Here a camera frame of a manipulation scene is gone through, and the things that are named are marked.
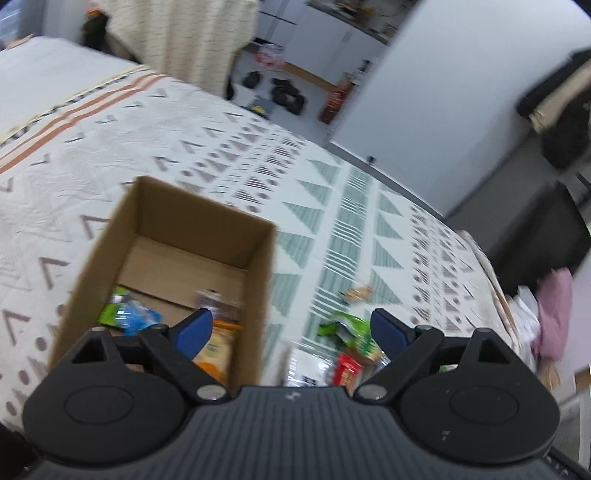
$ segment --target gray ribbed surface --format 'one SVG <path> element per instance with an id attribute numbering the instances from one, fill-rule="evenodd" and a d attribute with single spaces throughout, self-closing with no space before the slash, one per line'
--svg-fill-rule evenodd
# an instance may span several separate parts
<path id="1" fill-rule="evenodd" d="M 543 460 L 487 471 L 447 463 L 408 440 L 386 408 L 356 404 L 342 388 L 248 387 L 231 403 L 200 408 L 172 444 L 144 460 L 101 471 L 44 462 L 27 478 L 550 480 L 558 476 Z"/>

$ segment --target pink cloth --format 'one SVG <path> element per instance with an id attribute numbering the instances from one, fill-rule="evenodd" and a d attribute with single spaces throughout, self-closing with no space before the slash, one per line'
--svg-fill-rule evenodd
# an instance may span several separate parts
<path id="1" fill-rule="evenodd" d="M 573 308 L 573 276 L 568 268 L 552 270 L 540 282 L 535 294 L 541 333 L 532 345 L 541 359 L 558 361 L 564 355 Z"/>

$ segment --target countertop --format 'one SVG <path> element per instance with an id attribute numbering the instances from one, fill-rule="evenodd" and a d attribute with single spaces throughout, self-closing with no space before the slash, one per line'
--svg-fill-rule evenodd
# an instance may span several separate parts
<path id="1" fill-rule="evenodd" d="M 379 42 L 383 43 L 384 45 L 388 45 L 388 43 L 389 43 L 389 38 L 385 38 L 383 35 L 376 32 L 375 30 L 372 30 L 367 27 L 362 27 L 361 25 L 356 24 L 353 20 L 351 20 L 345 14 L 341 13 L 339 10 L 337 10 L 335 7 L 333 7 L 329 4 L 324 4 L 322 2 L 310 0 L 310 1 L 306 2 L 306 5 L 308 5 L 309 7 L 315 8 L 317 10 L 320 10 L 321 12 L 324 12 L 325 14 L 330 15 L 331 17 L 338 18 L 339 20 L 345 22 L 346 24 L 351 25 L 351 27 L 355 27 L 357 30 L 360 30 L 363 33 L 369 35 L 370 37 L 378 40 Z"/>

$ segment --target yellow snack package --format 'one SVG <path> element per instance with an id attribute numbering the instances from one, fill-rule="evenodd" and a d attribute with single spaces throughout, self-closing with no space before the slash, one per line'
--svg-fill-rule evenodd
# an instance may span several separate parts
<path id="1" fill-rule="evenodd" d="M 228 384 L 228 369 L 236 334 L 242 330 L 236 323 L 213 321 L 212 337 L 193 359 L 193 363 L 205 370 L 223 385 Z"/>

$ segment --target black chair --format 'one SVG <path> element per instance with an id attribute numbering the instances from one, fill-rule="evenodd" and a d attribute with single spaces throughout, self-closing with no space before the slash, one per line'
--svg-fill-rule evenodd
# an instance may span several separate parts
<path id="1" fill-rule="evenodd" d="M 532 292 L 550 270 L 574 273 L 591 247 L 591 235 L 566 186 L 548 186 L 489 254 L 505 294 Z"/>

